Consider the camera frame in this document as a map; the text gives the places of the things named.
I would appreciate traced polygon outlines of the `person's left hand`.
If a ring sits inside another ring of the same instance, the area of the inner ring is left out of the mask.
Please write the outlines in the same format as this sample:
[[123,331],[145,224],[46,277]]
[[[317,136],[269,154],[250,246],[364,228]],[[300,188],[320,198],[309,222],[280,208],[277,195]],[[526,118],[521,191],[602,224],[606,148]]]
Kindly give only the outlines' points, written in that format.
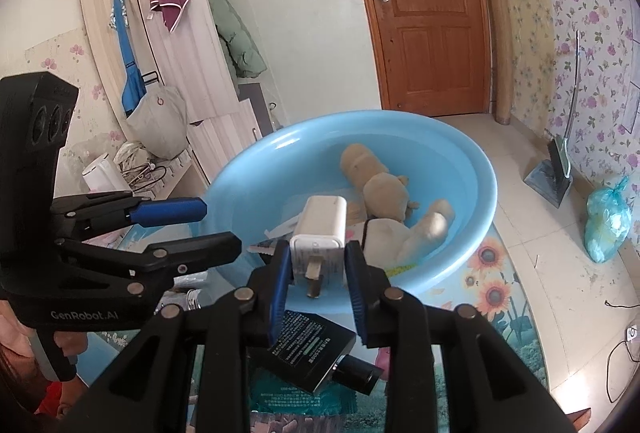
[[[36,357],[29,343],[35,334],[17,320],[7,301],[1,302],[1,352],[8,358],[11,370],[21,379],[38,375]],[[53,340],[65,356],[82,354],[88,347],[85,332],[56,331]]]

